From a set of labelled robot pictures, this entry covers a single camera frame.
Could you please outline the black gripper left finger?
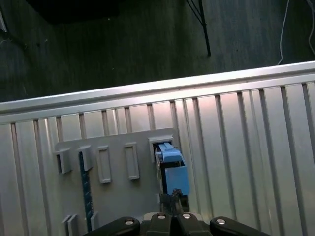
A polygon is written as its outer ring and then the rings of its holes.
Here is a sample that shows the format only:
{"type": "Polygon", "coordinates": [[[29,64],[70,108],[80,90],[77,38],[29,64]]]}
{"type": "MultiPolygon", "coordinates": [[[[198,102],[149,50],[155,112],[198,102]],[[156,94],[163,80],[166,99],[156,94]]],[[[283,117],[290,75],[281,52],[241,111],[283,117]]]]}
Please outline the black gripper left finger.
{"type": "Polygon", "coordinates": [[[173,218],[171,195],[160,195],[160,212],[149,212],[140,222],[133,217],[121,217],[99,227],[87,236],[169,236],[173,218]]]}

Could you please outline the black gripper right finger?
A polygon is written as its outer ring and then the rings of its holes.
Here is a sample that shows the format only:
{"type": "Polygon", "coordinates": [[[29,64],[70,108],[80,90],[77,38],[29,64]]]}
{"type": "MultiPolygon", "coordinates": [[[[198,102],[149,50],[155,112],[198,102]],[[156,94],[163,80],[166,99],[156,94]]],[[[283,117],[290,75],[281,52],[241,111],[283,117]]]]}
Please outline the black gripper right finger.
{"type": "Polygon", "coordinates": [[[183,236],[266,236],[267,234],[228,217],[215,217],[209,223],[199,220],[182,206],[184,196],[180,189],[173,191],[173,215],[183,236]]]}

